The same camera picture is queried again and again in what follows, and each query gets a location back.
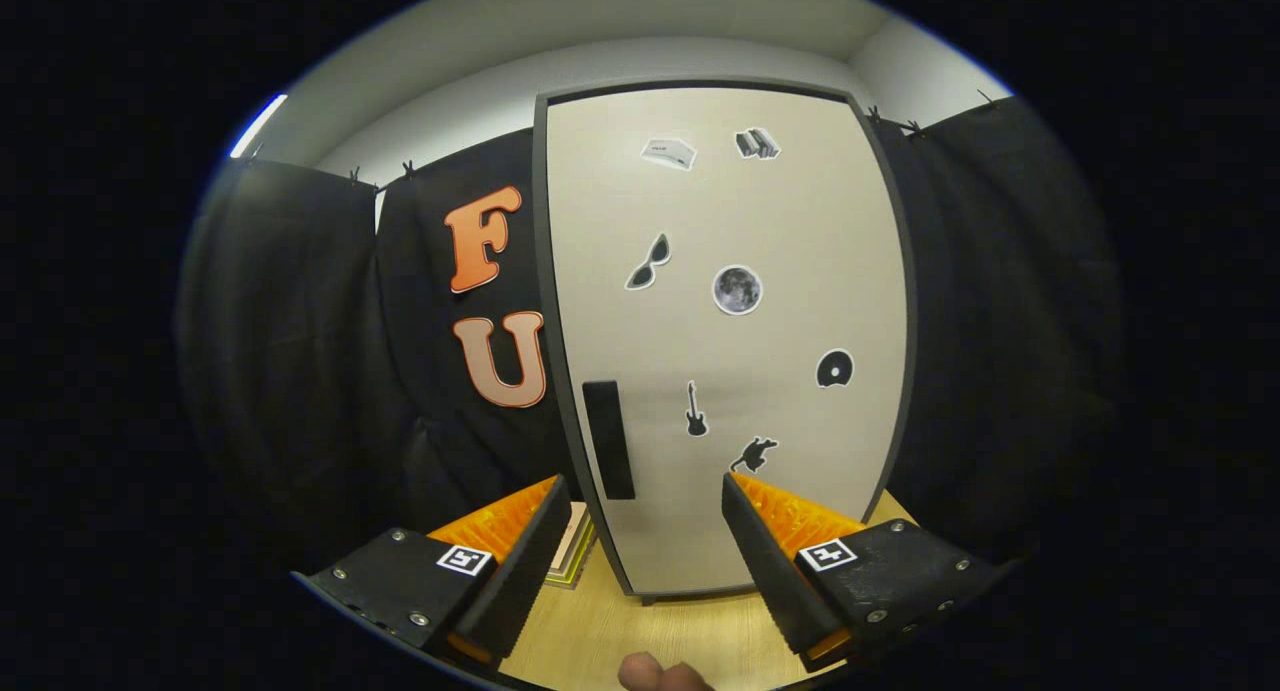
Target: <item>ceiling light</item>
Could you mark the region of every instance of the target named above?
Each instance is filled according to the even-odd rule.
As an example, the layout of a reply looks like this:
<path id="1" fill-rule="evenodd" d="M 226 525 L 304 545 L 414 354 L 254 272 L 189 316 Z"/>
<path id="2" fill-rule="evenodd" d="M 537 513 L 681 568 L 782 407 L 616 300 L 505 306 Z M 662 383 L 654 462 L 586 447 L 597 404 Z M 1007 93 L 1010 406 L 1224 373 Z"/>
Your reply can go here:
<path id="1" fill-rule="evenodd" d="M 257 132 L 262 129 L 264 123 L 266 123 L 266 120 L 271 116 L 271 114 L 275 113 L 275 109 L 280 107 L 280 104 L 284 102 L 284 99 L 288 99 L 287 93 L 278 95 L 278 97 L 273 100 L 270 106 L 262 109 L 262 113 L 257 114 L 257 118 L 255 118 L 253 123 L 251 123 L 248 129 L 244 131 L 244 134 L 241 136 L 241 139 L 237 141 L 236 148 L 232 150 L 232 157 L 241 157 L 241 155 L 244 152 L 244 148 L 248 147 L 250 141 L 252 141 L 253 136 L 256 136 Z"/>

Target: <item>sunglasses sticker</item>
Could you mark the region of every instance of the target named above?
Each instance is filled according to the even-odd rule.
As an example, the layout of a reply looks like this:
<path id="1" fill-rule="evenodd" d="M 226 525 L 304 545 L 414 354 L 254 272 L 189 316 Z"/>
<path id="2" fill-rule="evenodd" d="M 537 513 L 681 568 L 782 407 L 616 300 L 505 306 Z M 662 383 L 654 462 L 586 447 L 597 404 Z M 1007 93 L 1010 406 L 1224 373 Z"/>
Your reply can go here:
<path id="1" fill-rule="evenodd" d="M 645 161 L 677 168 L 681 171 L 689 171 L 694 168 L 696 155 L 698 150 L 681 139 L 649 139 L 644 145 L 643 152 L 640 152 L 640 157 L 645 159 Z"/>
<path id="2" fill-rule="evenodd" d="M 626 290 L 640 290 L 653 287 L 653 282 L 658 278 L 657 267 L 662 264 L 671 261 L 671 244 L 667 241 L 667 234 L 658 234 L 653 244 L 649 246 L 649 255 L 645 257 L 645 262 L 640 264 L 635 271 L 631 271 L 631 276 L 627 276 Z"/>

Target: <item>orange letter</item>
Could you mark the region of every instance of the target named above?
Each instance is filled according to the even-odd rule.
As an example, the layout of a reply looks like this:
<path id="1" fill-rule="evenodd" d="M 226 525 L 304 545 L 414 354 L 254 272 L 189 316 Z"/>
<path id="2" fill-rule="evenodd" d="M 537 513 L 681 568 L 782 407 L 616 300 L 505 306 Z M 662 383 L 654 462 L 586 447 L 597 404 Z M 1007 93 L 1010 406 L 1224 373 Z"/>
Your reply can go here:
<path id="1" fill-rule="evenodd" d="M 489 319 L 462 319 L 453 325 L 453 335 L 462 342 L 462 354 L 467 360 L 467 372 L 476 392 L 490 403 L 507 408 L 529 408 L 543 401 L 547 392 L 547 375 L 543 372 L 543 354 L 538 348 L 538 330 L 543 328 L 543 314 L 522 311 L 502 319 L 502 326 L 516 337 L 516 354 L 520 357 L 520 372 L 524 375 L 520 386 L 503 384 L 498 369 L 493 366 L 493 348 L 489 335 L 493 334 L 493 321 Z"/>
<path id="2" fill-rule="evenodd" d="M 480 223 L 480 218 L 485 212 L 513 212 L 516 209 L 520 209 L 520 191 L 515 186 L 507 186 L 483 200 L 453 209 L 444 216 L 444 225 L 453 230 L 456 271 L 449 289 L 454 294 L 483 287 L 498 278 L 498 264 L 485 257 L 484 246 L 493 246 L 494 253 L 502 253 L 507 248 L 507 218 L 498 214 L 489 223 Z"/>

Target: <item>white ceiling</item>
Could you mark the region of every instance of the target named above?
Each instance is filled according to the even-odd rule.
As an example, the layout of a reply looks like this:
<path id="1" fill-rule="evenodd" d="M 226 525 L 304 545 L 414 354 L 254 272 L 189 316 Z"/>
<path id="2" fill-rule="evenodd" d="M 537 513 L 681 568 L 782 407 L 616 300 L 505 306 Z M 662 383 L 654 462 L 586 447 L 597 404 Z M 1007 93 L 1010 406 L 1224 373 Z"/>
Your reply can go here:
<path id="1" fill-rule="evenodd" d="M 438 86 L 595 41 L 714 36 L 846 61 L 888 17 L 868 0 L 424 0 L 297 81 L 255 145 L 262 157 L 311 166 Z"/>

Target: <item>black door handle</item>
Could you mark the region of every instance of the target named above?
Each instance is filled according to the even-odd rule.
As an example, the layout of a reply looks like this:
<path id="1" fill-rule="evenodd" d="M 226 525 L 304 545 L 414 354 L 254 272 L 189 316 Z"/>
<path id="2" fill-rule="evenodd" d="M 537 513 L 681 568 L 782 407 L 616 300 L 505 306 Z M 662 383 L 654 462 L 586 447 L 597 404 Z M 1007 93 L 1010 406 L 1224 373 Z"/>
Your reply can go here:
<path id="1" fill-rule="evenodd" d="M 618 401 L 617 381 L 585 381 L 582 403 L 586 422 L 595 445 L 595 463 L 600 468 L 600 482 L 605 499 L 635 499 L 631 484 L 631 458 L 627 456 L 627 435 L 622 429 L 622 404 Z"/>

